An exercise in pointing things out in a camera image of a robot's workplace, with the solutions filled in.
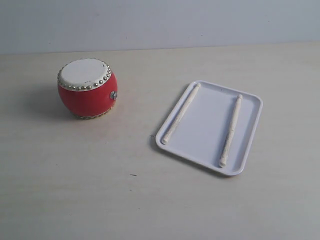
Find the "small red drum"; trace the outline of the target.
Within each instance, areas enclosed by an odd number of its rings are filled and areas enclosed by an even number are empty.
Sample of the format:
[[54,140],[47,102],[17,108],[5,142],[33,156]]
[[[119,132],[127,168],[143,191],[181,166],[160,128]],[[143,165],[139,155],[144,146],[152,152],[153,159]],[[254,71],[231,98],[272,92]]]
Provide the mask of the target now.
[[57,90],[65,107],[81,119],[107,113],[118,97],[118,83],[111,66],[96,58],[71,61],[57,74]]

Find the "white plastic tray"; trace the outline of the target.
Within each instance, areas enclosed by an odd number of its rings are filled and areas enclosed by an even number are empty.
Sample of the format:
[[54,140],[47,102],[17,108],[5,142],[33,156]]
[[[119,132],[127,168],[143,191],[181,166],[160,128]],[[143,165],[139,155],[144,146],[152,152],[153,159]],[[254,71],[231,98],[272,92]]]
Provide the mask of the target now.
[[[200,89],[167,144],[161,140],[196,84]],[[225,167],[219,161],[238,95],[242,103]],[[246,165],[263,101],[256,95],[197,80],[188,85],[155,136],[157,146],[196,166],[224,176],[240,174]]]

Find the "wooden drumstick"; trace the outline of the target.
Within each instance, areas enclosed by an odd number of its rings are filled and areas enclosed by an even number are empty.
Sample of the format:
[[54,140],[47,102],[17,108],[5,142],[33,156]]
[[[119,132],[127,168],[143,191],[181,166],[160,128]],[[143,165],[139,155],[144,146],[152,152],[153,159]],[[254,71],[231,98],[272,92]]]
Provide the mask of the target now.
[[224,147],[223,147],[223,150],[221,153],[221,157],[219,160],[219,166],[221,168],[224,168],[227,165],[227,160],[228,160],[230,148],[232,145],[232,140],[233,140],[236,125],[238,122],[242,99],[243,99],[243,95],[239,94],[237,96],[235,104],[234,104],[232,116],[231,116],[229,127],[228,127],[228,132],[227,132],[226,139],[225,139],[225,144],[224,144]]
[[197,83],[193,87],[192,91],[189,93],[189,95],[187,96],[187,98],[184,101],[183,105],[181,106],[181,108],[179,109],[178,113],[176,114],[176,116],[175,116],[174,120],[172,121],[171,125],[169,126],[169,128],[166,131],[166,133],[162,137],[162,140],[161,140],[162,144],[166,145],[169,142],[171,136],[173,135],[174,131],[178,127],[180,121],[182,120],[184,114],[186,113],[189,105],[191,104],[191,102],[195,98],[195,96],[196,96],[197,92],[199,91],[200,87],[201,87],[200,83]]

